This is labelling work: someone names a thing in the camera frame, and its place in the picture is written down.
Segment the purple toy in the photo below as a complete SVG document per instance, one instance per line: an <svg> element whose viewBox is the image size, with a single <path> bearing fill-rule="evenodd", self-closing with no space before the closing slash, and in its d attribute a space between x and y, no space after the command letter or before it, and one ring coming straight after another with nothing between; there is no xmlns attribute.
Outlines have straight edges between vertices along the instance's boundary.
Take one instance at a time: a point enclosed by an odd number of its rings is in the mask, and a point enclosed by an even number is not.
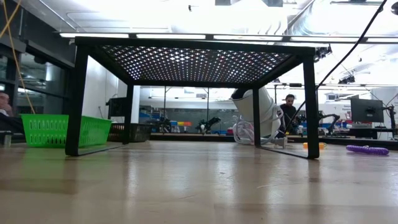
<svg viewBox="0 0 398 224"><path fill-rule="evenodd" d="M375 154L375 155L388 155L389 151L386 148L381 147L369 147L369 146L346 146L346 149L351 152L362 152L366 154Z"/></svg>

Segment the black cable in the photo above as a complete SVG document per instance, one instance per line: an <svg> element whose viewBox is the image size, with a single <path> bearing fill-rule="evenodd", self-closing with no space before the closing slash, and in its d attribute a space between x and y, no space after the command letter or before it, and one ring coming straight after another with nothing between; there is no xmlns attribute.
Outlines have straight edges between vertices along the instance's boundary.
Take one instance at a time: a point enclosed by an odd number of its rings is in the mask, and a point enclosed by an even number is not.
<svg viewBox="0 0 398 224"><path fill-rule="evenodd" d="M374 13L374 15L372 16L372 19L369 21L368 25L366 26L365 30L363 30L363 33L361 34L361 36L359 37L359 39L356 41L356 43L354 44L354 46L351 48L351 50L349 50L347 52L347 54L330 70L330 72L323 78L323 80L318 84L318 86L315 88L315 91L319 89L320 86L322 86L323 82L325 82L325 80L336 70L336 68L338 68L341 63L343 63L349 55L351 55L351 53L355 50L355 48L359 45L359 43L361 43L361 41L364 39L366 33L368 32L369 28L371 27L372 23L374 22L374 20L376 19L377 15L383 10L384 5L386 4L387 0L383 0L383 2L380 4L379 8L377 9L377 11ZM304 102L299 106L299 108L297 109L296 113L293 115L293 118L297 115L297 113L300 111L300 109L304 106L305 104L305 100ZM290 121L287 126L286 126L286 130L287 128L290 127L292 121Z"/></svg>

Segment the green plastic basket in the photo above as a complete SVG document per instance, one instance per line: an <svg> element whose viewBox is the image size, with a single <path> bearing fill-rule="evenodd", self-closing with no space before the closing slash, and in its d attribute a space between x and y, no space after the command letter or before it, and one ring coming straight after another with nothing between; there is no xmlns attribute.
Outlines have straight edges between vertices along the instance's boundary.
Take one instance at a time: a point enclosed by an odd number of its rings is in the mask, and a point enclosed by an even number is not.
<svg viewBox="0 0 398 224"><path fill-rule="evenodd" d="M31 147L65 147L68 115L22 114L26 143ZM105 144L111 120L81 117L79 147Z"/></svg>

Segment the yellow cable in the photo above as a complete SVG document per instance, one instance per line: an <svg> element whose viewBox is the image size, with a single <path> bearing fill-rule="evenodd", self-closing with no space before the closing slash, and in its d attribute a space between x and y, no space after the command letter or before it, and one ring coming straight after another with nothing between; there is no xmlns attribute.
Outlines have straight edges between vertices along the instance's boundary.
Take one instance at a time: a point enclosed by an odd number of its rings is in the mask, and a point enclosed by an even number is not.
<svg viewBox="0 0 398 224"><path fill-rule="evenodd" d="M12 41L11 29L10 29L10 26L9 26L10 21L8 20L8 15L7 15L6 0L3 1L3 8L4 8L4 14L6 15L6 21L7 21L7 24L8 24L8 26L5 27L5 28L7 28L9 36L10 36L12 54L14 55L15 65L17 66L19 80L21 81L22 87L25 90L25 96L27 98L27 101L29 102L30 109L32 110L32 113L35 114L35 110L33 109L32 102L30 101L29 95L27 94L27 91L26 91L26 88L25 88L25 83L24 83L24 81L22 79L21 69L19 68L19 64L18 64L18 60L17 60L17 54L15 53L14 42Z"/></svg>
<svg viewBox="0 0 398 224"><path fill-rule="evenodd" d="M15 7L14 12L12 12L12 14L11 14L11 16L10 16L10 20L7 21L6 26L3 28L3 30L2 30L1 33L0 33L0 38L1 38L1 37L3 36L3 34L6 32L7 28L10 27L10 23L11 23L12 19L14 18L14 16L17 14L17 11L18 11L18 9L19 9L19 6L21 5L21 2L22 2L22 0L19 0L19 1L18 1L17 7Z"/></svg>

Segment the perforated metal tabletop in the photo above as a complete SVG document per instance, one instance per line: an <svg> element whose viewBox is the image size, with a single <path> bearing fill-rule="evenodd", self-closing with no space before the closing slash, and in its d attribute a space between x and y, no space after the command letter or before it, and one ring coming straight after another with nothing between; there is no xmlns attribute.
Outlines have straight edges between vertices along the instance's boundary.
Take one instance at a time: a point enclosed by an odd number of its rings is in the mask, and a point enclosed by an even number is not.
<svg viewBox="0 0 398 224"><path fill-rule="evenodd" d="M77 38L90 55L135 85L252 88L314 54L309 47L186 40Z"/></svg>

